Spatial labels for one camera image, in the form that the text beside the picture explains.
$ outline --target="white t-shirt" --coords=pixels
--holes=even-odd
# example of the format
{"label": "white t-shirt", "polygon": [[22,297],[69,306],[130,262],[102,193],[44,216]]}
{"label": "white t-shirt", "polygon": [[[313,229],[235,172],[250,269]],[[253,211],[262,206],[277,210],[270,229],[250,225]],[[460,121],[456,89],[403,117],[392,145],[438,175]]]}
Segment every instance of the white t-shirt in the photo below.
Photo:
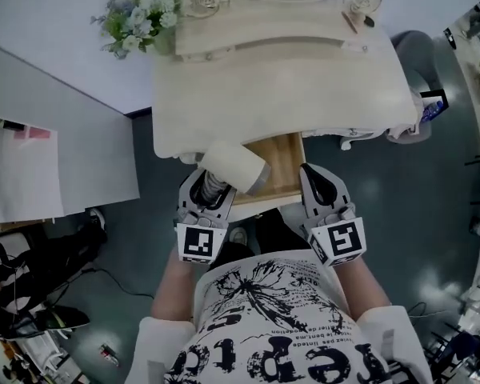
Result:
{"label": "white t-shirt", "polygon": [[347,314],[312,250],[228,263],[198,282],[194,324],[141,321],[126,384],[432,382],[403,307]]}

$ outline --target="pink paper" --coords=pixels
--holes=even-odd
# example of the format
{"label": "pink paper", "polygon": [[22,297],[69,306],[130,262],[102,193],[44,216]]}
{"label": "pink paper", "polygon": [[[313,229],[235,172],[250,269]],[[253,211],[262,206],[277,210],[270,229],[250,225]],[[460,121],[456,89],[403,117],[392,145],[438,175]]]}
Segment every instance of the pink paper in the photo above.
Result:
{"label": "pink paper", "polygon": [[41,128],[30,127],[29,138],[48,139],[50,132],[48,130],[42,130]]}

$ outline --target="white table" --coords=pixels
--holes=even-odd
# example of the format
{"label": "white table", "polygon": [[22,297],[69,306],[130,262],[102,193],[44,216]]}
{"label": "white table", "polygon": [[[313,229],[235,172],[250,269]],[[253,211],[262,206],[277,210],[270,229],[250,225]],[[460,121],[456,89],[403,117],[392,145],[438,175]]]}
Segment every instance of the white table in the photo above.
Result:
{"label": "white table", "polygon": [[216,138],[247,143],[308,130],[351,139],[415,124],[398,57],[381,32],[368,52],[331,40],[276,41],[209,62],[156,57],[154,151],[203,152]]}

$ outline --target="white foam roll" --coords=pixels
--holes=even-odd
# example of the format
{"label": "white foam roll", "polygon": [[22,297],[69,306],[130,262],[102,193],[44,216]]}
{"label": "white foam roll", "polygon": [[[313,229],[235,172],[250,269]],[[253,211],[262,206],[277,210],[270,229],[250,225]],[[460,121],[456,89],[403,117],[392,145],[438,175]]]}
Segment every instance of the white foam roll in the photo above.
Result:
{"label": "white foam roll", "polygon": [[270,165],[242,145],[215,141],[199,166],[238,191],[253,195],[265,184]]}

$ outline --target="white vanity table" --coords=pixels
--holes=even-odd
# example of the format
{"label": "white vanity table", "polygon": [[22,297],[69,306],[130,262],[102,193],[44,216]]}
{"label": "white vanity table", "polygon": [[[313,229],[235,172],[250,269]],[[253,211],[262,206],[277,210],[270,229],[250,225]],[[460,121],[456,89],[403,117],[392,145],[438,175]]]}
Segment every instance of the white vanity table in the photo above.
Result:
{"label": "white vanity table", "polygon": [[377,25],[356,32],[354,6],[381,0],[184,0],[174,56],[154,61],[154,150],[201,152],[216,138],[336,134],[342,148],[416,111],[397,55]]}

